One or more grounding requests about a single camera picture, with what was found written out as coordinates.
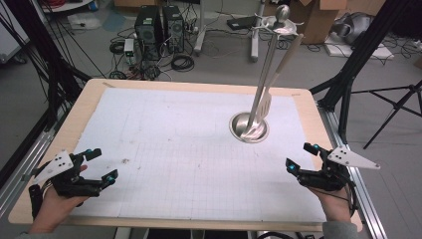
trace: concrete floor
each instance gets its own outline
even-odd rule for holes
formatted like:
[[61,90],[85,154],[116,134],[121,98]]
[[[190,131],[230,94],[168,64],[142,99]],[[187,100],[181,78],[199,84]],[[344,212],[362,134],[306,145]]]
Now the concrete floor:
[[[103,7],[95,15],[103,26],[85,32],[78,32],[74,37],[103,72],[111,68],[112,53],[108,50],[109,40],[118,31],[132,27],[133,18],[123,18],[121,24],[110,25],[110,18],[116,15],[128,16],[127,13],[115,11],[110,5]],[[212,27],[226,29],[226,16],[221,16]],[[203,54],[193,57],[195,68],[188,73],[168,72],[161,74],[158,81],[186,83],[207,83],[256,86],[268,42],[260,42],[260,59],[257,63],[249,60],[250,39],[246,36],[228,35],[220,32],[209,32]],[[74,62],[80,70],[97,76],[99,72],[78,49],[70,44]],[[390,49],[398,53],[400,48]],[[278,64],[285,51],[276,52],[274,65]],[[355,84],[354,91],[380,88],[403,87],[417,84],[421,80],[421,71],[413,66],[421,55],[405,59],[395,55],[393,61],[385,66],[380,61],[370,60],[362,69]],[[283,71],[282,78],[276,87],[310,89],[335,76],[344,65],[345,58],[329,57],[323,47],[319,52],[311,52],[301,46],[289,66]],[[127,69],[125,64],[119,68]],[[398,101],[407,91],[390,91],[384,96]],[[315,95],[319,100],[324,92]],[[31,64],[7,64],[0,67],[0,152],[2,167],[16,150],[41,114],[47,108],[43,90]],[[406,107],[419,111],[417,97],[412,97]],[[384,226],[388,238],[419,238],[422,234],[422,187],[419,184],[419,172],[422,170],[420,155],[422,153],[421,118],[405,111],[400,111],[391,123],[383,130],[373,144],[367,149],[362,147],[379,129],[392,110],[392,105],[370,94],[351,96],[348,119],[348,143],[353,151],[381,164],[380,171],[361,170],[364,182],[370,193],[376,211]],[[27,225],[12,225],[7,221],[9,211],[2,216],[0,228],[2,237],[13,238],[26,230]],[[111,227],[75,227],[61,226],[58,229],[60,238],[112,238]],[[131,238],[139,238],[141,229],[135,230]],[[361,238],[369,238],[363,230]]]

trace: hand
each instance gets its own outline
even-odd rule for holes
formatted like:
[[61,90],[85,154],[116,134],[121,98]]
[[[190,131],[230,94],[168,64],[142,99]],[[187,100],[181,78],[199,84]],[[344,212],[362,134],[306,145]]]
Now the hand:
[[[81,171],[85,169],[87,169],[86,165],[81,166]],[[40,212],[28,233],[52,233],[56,227],[66,220],[76,206],[87,199],[86,196],[71,198],[59,196],[56,189],[51,186],[47,189]]]
[[350,209],[346,201],[345,188],[339,191],[324,191],[311,187],[308,189],[319,199],[326,221],[350,222]]

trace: wrist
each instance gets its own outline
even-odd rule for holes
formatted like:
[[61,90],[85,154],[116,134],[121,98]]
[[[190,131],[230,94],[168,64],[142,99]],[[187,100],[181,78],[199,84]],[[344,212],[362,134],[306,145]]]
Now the wrist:
[[35,220],[29,229],[28,234],[53,233],[56,227],[57,225],[43,225]]
[[344,216],[327,216],[326,221],[351,222],[351,219]]

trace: desk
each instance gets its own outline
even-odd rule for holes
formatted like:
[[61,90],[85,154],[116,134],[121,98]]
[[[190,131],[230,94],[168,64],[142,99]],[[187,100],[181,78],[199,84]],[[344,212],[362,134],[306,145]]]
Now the desk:
[[[116,80],[90,80],[72,111],[68,115],[61,129],[57,133],[41,164],[65,148],[72,152],[84,131],[85,126],[96,109],[103,92],[107,88],[131,88],[162,91],[184,92],[212,92],[249,94],[255,93],[255,87],[222,86],[185,83],[134,82]],[[301,89],[272,89],[274,96],[292,97],[297,106],[301,123],[309,142],[317,142],[325,148],[331,148],[330,141],[320,119],[314,99],[308,90]],[[320,168],[321,161],[314,157],[316,168]],[[9,221],[11,223],[31,223],[31,205],[27,189],[22,193],[14,206]],[[353,222],[361,229],[357,213]],[[277,223],[277,222],[235,222],[235,221],[195,221],[169,219],[137,219],[137,218],[102,218],[102,217],[70,217],[66,224],[71,225],[102,225],[125,227],[161,227],[161,228],[191,228],[191,229],[228,229],[228,230],[271,230],[271,231],[321,231],[320,223]]]

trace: grid paper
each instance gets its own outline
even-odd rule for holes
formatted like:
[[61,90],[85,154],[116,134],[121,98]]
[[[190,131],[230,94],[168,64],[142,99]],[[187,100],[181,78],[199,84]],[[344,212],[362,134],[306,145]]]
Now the grid paper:
[[118,169],[116,184],[76,215],[191,220],[323,222],[317,198],[286,172],[314,169],[290,97],[273,97],[270,134],[245,143],[230,118],[254,96],[107,89],[75,152],[99,147],[87,179]]

